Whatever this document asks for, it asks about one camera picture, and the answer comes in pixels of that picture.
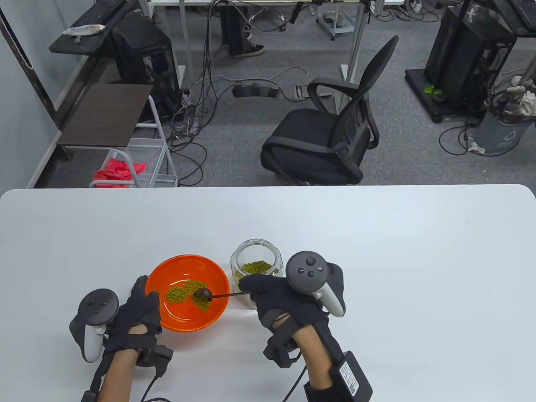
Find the person's right hand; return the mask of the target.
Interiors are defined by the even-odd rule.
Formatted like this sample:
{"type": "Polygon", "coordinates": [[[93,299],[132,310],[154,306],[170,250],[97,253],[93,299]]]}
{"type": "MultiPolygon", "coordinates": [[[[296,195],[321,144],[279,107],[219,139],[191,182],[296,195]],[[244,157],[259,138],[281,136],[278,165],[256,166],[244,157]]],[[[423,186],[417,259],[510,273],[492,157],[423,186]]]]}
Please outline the person's right hand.
{"type": "Polygon", "coordinates": [[[239,289],[250,293],[260,323],[271,332],[289,319],[293,319],[298,329],[320,321],[329,322],[320,301],[293,289],[284,277],[252,274],[239,280],[239,289]]]}

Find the person's left hand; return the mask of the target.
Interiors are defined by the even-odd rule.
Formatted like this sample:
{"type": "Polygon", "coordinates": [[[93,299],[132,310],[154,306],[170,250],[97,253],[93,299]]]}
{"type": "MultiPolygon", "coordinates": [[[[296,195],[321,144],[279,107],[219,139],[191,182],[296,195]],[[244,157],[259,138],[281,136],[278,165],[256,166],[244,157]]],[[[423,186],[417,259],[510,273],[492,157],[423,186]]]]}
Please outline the person's left hand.
{"type": "Polygon", "coordinates": [[[146,293],[149,277],[140,276],[131,289],[126,303],[119,307],[111,322],[103,355],[122,350],[152,351],[156,336],[162,332],[159,293],[146,293]]]}

